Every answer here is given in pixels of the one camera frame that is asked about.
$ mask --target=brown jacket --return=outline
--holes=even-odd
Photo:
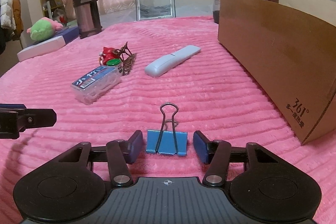
[[[21,3],[20,0],[13,0],[13,13],[16,25],[16,30],[14,30],[14,36],[12,40],[19,40],[21,33],[23,32],[23,22],[21,19]]]

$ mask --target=black lidded container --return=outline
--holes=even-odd
[[[221,0],[214,0],[212,7],[212,15],[215,23],[219,24],[219,8],[221,7]]]
[[[101,32],[98,0],[73,0],[80,39]]]

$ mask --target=crosshair symbol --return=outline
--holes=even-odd
[[[172,184],[172,183],[174,183],[174,182],[171,181],[171,180],[169,180],[169,179],[167,179],[167,180],[165,180],[163,183],[166,184],[166,185],[168,186],[168,185],[170,185],[170,184]]]

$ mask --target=white box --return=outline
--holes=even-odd
[[[52,37],[46,41],[38,43],[36,45],[32,45],[24,48],[17,54],[17,57],[20,62],[23,60],[33,58],[35,56],[44,55],[50,52],[55,52],[60,48],[66,45],[64,38],[62,36]]]

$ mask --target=pink blanket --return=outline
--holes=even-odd
[[[179,106],[177,129],[188,132],[186,157],[141,153],[130,166],[138,176],[199,176],[205,173],[193,149],[192,137],[201,130],[209,139],[233,146],[257,142],[313,177],[323,193],[315,215],[319,224],[336,223],[336,139],[328,134],[301,146],[266,93],[218,43],[218,25],[209,17],[150,20],[111,26],[86,39],[44,56],[17,64],[0,78],[0,102],[28,108],[53,108],[52,128],[26,130],[17,140],[0,140],[0,223],[19,223],[12,198],[15,183],[25,174],[81,141],[93,146],[127,139],[140,129],[160,129],[165,102]],[[74,99],[70,84],[98,66],[103,46],[121,47],[128,41],[137,59],[130,75],[92,105]],[[144,68],[164,54],[187,45],[202,51],[160,78]],[[95,172],[108,179],[107,164]],[[233,165],[229,178],[242,172]]]

